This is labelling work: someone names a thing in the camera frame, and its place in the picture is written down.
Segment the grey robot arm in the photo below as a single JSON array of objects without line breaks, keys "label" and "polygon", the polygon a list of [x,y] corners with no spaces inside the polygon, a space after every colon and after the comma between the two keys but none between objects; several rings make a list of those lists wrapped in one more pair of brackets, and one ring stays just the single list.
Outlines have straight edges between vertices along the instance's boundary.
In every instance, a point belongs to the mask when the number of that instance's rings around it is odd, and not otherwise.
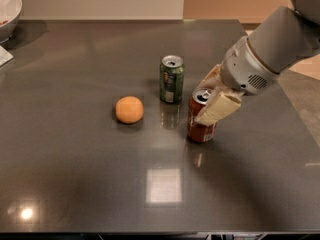
[{"label": "grey robot arm", "polygon": [[250,35],[240,38],[199,83],[209,88],[208,103],[195,121],[210,126],[233,114],[244,95],[257,95],[280,74],[320,52],[320,0],[291,0]]}]

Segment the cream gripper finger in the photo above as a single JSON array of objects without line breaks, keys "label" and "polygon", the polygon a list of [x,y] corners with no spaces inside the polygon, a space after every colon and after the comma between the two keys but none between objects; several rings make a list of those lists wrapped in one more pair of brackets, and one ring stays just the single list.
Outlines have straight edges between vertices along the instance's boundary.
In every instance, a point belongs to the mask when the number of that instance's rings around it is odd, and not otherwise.
[{"label": "cream gripper finger", "polygon": [[220,88],[223,86],[221,80],[221,65],[216,64],[210,72],[200,81],[198,84],[199,88]]},{"label": "cream gripper finger", "polygon": [[242,105],[241,94],[230,89],[211,89],[212,93],[196,120],[204,125],[216,124],[218,121],[233,114]]}]

